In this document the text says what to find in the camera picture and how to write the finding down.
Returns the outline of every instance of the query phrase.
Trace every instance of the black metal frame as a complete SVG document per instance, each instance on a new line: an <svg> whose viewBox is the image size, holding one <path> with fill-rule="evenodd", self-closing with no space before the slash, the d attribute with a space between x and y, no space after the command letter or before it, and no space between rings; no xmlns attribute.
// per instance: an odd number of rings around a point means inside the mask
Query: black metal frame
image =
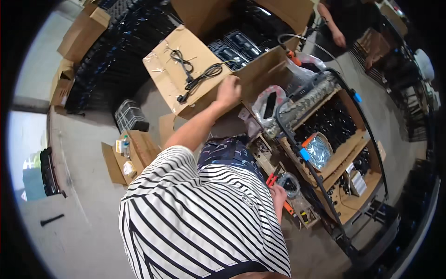
<svg viewBox="0 0 446 279"><path fill-rule="evenodd" d="M326 212L321 212L320 215L321 215L322 223L324 224L324 228L332 236L332 238L336 241L336 243L344 251L344 253L351 259L353 265L355 266L355 269L360 271L360 270L365 270L365 269L369 268L374 263L374 261L381 255L381 253L384 252L385 248L387 248L387 246L391 243L391 241L394 239L397 229L398 229L400 217L394 208L392 208L388 205L384 205L384 202L388 199L388 188L387 188L387 181L386 181L386 176L385 176L385 172L384 172L383 162L381 160L381 155L379 153L378 145L377 145L375 138L373 136L373 133L370 129L370 125L368 124L367 119L366 119L359 103L355 99L356 91L347 86L345 81L341 78L341 76L339 75L339 73L336 70L331 69L331 68L326 68L325 70L316 74L314 78L312 78L309 82L307 82L299 90L291 93L277 107L275 119L276 119L276 122L277 122L280 130L283 132L284 136L287 138L293 152L297 156L300 156L300 151L303 149L303 147L301 145L299 145L296 142L296 140L294 139L294 131L293 131L292 127L288 128L286 126L286 123L282 122L281 117L280 117L281 107L284 104L286 104L288 101L293 100L295 96L301 96L303 93L304 94L308 93L311 89L314 88L314 86L316 84L318 84L320 81L322 81L326 77L327 74L332 74L336 78L336 80L339 83L339 85L341 86L341 88L343 88L347 91L348 95L350 96L353 103L355 104L355 107L358 110L360 116L362 117L362 119L364 121L365 128L369 132L371 141L373 143L373 147L375 148L376 153L378 155L377 157L378 157L379 166L381 169L382 182L383 182L384 190L385 190L385 196L384 196L383 201L378 202L377 200L374 200L374 198L372 198L373 199L371 201L372 206L370 206L368 208L368 211L366 213L367 215L369 215L370 218L365 222L365 224L352 237L348 237L345 233L344 226L342 225L342 223L338 217L338 214L334 208L334 205L331 202L331 199L328 196L327 191L323 187L322 178L316 174L313 166L308 161L304 160L306 167L310 170L310 173L312 174L318 187L322 191L323 196L330 207L331 213L335 217L336 223L333 223L332 219L330 217L328 217ZM381 217L381 219L384 216L385 220L382 222L382 224L386 224L385 232L383 232L381 234L381 237L379 239L376 239L373 243L370 242L369 245L367 245L364 249L357 250L351 243L352 239L358 235L358 233L365 227L365 225L371 219L373 219L375 221L381 220L380 218L377 218L378 214Z"/></svg>

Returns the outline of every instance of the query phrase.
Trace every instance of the water bottle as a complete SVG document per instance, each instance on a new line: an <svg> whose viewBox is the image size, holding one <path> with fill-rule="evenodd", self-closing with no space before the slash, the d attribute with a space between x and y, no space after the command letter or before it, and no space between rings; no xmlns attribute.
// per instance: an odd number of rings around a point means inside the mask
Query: water bottle
<svg viewBox="0 0 446 279"><path fill-rule="evenodd" d="M124 136L124 157L130 159L130 139L127 135Z"/></svg>

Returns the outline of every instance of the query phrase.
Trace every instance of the shirt logo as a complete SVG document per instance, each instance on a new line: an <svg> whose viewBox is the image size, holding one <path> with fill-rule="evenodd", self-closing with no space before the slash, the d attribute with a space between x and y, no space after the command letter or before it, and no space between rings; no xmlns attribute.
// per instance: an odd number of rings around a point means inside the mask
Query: shirt logo
<svg viewBox="0 0 446 279"><path fill-rule="evenodd" d="M242 196L242 201L249 207L254 207L254 203L246 195Z"/></svg>

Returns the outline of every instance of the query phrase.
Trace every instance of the hand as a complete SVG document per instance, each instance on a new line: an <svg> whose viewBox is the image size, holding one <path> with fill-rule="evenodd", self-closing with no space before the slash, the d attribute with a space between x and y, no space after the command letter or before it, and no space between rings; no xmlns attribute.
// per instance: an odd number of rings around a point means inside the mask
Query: hand
<svg viewBox="0 0 446 279"><path fill-rule="evenodd" d="M369 56L367 56L367 58L365 58L364 67L366 70L368 70L372 67L373 59L374 59L374 57L372 55L369 55Z"/></svg>
<svg viewBox="0 0 446 279"><path fill-rule="evenodd" d="M274 209L282 211L283 204L286 201L286 191L285 189L278 185L274 184L270 189L271 197L273 198Z"/></svg>
<svg viewBox="0 0 446 279"><path fill-rule="evenodd" d="M215 100L214 103L223 111L223 113L226 113L227 110L231 109L240 99L242 86L240 84L235 85L238 80L239 78L235 75L230 75L227 76L219 86L217 100Z"/></svg>
<svg viewBox="0 0 446 279"><path fill-rule="evenodd" d="M343 47L343 48L347 47L347 45L345 43L344 34L342 34L342 32L339 29L332 32L332 35L333 35L333 41L337 46Z"/></svg>

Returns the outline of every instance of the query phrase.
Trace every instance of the transparent hose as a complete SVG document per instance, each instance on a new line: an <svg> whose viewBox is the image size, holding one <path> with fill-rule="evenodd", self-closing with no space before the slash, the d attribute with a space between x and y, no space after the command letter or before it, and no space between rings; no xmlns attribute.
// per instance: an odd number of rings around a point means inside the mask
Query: transparent hose
<svg viewBox="0 0 446 279"><path fill-rule="evenodd" d="M294 35L294 34L289 34L289 33L285 33L285 34L279 35L279 37L277 37L277 41L279 42L279 44L283 44L283 42L281 41L281 39L282 39L283 37L285 37L285 36L296 37L296 38L305 40L305 41L310 42L310 43L312 43L313 45L317 46L318 48L322 49L323 51L325 51L325 53L327 53L331 58L333 58L333 59L336 61L336 63L337 63L338 66L339 66L339 69L341 69L342 76L345 77L345 75L344 75L344 71L342 70L342 67L341 67L341 64L339 64L339 62L338 62L338 60L336 59L336 57L333 56L333 55L332 55L330 52L328 52L326 49L324 49L323 47L321 47L321 46L318 45L317 43L308 40L308 39L305 38L305 37L302 37L302 36L299 36L299 35Z"/></svg>

